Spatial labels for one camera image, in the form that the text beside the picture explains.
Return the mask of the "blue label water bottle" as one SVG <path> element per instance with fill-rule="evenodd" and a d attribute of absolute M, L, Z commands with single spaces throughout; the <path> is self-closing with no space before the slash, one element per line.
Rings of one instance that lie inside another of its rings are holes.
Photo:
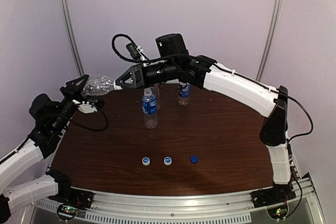
<path fill-rule="evenodd" d="M 142 97 L 142 110 L 144 113 L 144 124 L 147 128 L 153 129 L 158 124 L 157 99 L 150 88 L 144 89 Z"/>

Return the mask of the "Pepsi bottle blue label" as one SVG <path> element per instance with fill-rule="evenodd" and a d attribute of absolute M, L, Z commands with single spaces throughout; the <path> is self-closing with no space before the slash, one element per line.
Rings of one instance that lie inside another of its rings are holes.
<path fill-rule="evenodd" d="M 178 103 L 180 106 L 187 106 L 190 102 L 191 85 L 179 82 L 178 88 Z"/>

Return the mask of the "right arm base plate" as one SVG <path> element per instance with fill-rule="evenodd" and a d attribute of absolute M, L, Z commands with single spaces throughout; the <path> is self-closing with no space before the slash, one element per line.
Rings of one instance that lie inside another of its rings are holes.
<path fill-rule="evenodd" d="M 250 193 L 254 208 L 266 207 L 268 216 L 276 221 L 285 220 L 289 216 L 288 201 L 296 198 L 292 186 L 273 185 Z"/>

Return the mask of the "clear bottle white cap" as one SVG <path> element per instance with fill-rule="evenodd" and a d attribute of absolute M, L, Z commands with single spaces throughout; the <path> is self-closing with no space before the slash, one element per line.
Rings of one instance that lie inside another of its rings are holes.
<path fill-rule="evenodd" d="M 156 103 L 157 103 L 157 109 L 159 110 L 161 108 L 161 97 L 160 97 L 160 88 L 158 84 L 155 84 L 153 86 L 150 86 L 150 89 L 152 93 L 156 97 Z"/>

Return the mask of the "white Pocari cap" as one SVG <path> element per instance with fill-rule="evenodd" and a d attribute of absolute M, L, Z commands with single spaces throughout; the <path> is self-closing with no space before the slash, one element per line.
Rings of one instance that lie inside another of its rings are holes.
<path fill-rule="evenodd" d="M 150 158 L 149 158 L 149 157 L 143 157 L 143 158 L 142 158 L 142 164 L 143 164 L 144 166 L 149 166 L 149 165 L 151 164 L 151 160 L 150 160 Z"/>
<path fill-rule="evenodd" d="M 164 157 L 163 162 L 164 162 L 164 165 L 170 166 L 172 165 L 173 160 L 171 157 L 167 156 L 167 157 Z"/>

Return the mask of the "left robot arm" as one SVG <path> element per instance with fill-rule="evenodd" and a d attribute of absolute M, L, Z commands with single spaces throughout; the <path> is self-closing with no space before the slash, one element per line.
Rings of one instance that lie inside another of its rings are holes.
<path fill-rule="evenodd" d="M 70 178 L 57 170 L 18 186 L 11 187 L 10 184 L 55 152 L 77 111 L 84 114 L 97 111 L 94 104 L 82 96 L 88 79 L 86 74 L 66 82 L 60 88 L 64 96 L 60 102 L 52 101 L 45 93 L 33 100 L 29 114 L 35 120 L 35 127 L 17 148 L 1 159 L 2 223 L 22 207 L 45 197 L 67 195 L 71 191 Z"/>

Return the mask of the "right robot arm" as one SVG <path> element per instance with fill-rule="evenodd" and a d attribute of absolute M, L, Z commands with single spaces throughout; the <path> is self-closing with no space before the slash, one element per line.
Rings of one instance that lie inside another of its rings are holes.
<path fill-rule="evenodd" d="M 140 57 L 128 59 L 121 55 L 115 46 L 119 37 L 119 34 L 113 37 L 111 47 L 117 56 L 133 65 L 115 81 L 116 86 L 139 89 L 177 79 L 223 94 L 254 109 L 265 118 L 259 138 L 269 151 L 274 185 L 289 185 L 288 90 L 285 87 L 262 84 L 207 56 L 191 56 L 182 35 L 178 33 L 155 40 L 160 57 L 152 60 L 141 60 Z"/>

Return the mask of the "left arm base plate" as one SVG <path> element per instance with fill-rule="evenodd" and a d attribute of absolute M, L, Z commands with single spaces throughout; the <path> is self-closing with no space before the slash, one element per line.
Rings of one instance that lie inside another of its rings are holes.
<path fill-rule="evenodd" d="M 69 194 L 57 194 L 48 199 L 57 202 L 56 215 L 61 221 L 69 222 L 75 219 L 81 211 L 90 209 L 94 193 L 87 190 L 70 188 Z"/>

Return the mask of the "blue bottle cap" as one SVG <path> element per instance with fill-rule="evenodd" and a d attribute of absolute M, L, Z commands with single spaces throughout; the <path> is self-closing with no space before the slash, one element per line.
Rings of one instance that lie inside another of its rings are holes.
<path fill-rule="evenodd" d="M 191 162 L 192 164 L 197 164 L 198 161 L 199 161 L 199 158 L 198 158 L 197 156 L 191 156 L 191 157 L 190 157 L 190 162 Z"/>

